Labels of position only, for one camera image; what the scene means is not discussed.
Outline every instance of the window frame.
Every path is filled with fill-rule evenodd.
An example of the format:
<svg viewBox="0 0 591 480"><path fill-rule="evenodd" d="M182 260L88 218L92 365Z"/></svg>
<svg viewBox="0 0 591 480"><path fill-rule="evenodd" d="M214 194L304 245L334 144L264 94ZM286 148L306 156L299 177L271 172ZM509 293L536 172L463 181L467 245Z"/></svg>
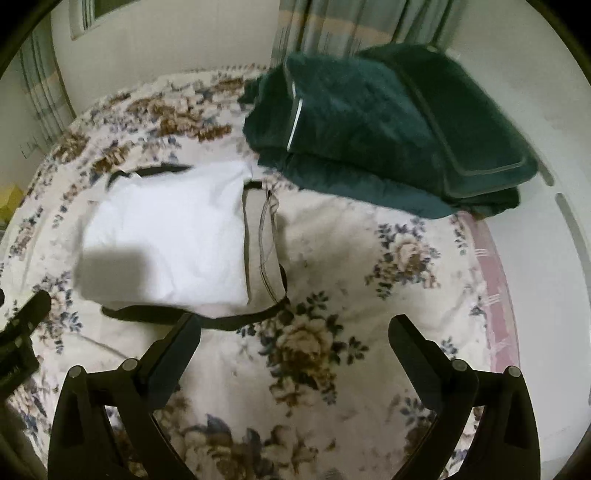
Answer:
<svg viewBox="0 0 591 480"><path fill-rule="evenodd" d="M95 0L69 0L69 2L70 36L72 37L72 40L75 40L100 26L101 23L106 21L111 15L139 2L139 0L132 0L128 4L121 5L121 7L117 7L114 10L101 15L99 18L95 18Z"/></svg>

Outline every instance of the dark green blanket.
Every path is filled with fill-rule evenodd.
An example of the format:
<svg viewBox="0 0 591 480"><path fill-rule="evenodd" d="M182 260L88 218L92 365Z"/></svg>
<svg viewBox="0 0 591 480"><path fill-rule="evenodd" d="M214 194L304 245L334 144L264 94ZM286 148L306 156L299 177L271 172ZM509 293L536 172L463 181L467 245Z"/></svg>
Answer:
<svg viewBox="0 0 591 480"><path fill-rule="evenodd" d="M527 142L463 69L421 46L294 53L248 85L244 134L295 184L440 218L517 206Z"/></svg>

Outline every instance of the pink mattress edge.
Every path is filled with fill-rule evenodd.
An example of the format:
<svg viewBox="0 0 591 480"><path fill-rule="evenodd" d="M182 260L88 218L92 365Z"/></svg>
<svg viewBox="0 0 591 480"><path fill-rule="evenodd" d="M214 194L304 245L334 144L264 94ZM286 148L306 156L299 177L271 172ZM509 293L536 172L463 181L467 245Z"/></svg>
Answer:
<svg viewBox="0 0 591 480"><path fill-rule="evenodd" d="M510 365L519 366L519 342L511 295L501 259L485 221L476 221L467 212L459 216L465 221L474 240L475 253L486 281L483 299L487 318L487 338L491 349L491 371L502 372Z"/></svg>

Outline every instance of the white pillow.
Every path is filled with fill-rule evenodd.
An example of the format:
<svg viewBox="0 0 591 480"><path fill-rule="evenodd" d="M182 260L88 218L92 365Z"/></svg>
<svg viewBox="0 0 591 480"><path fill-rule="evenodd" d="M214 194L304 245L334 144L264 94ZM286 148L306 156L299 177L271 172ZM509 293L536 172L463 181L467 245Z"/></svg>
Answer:
<svg viewBox="0 0 591 480"><path fill-rule="evenodd" d="M83 234L82 297L114 309L247 305L242 196L251 177L243 161L225 161L118 178Z"/></svg>

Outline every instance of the window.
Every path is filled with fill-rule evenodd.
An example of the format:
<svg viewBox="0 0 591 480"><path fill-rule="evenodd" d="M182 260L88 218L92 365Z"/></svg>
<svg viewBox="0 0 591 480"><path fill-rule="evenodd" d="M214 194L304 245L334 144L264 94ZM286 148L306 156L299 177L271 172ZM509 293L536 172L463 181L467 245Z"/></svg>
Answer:
<svg viewBox="0 0 591 480"><path fill-rule="evenodd" d="M77 4L75 9L80 13L81 30L84 32L92 28L99 18L135 1L137 0L70 0L70 5Z"/></svg>

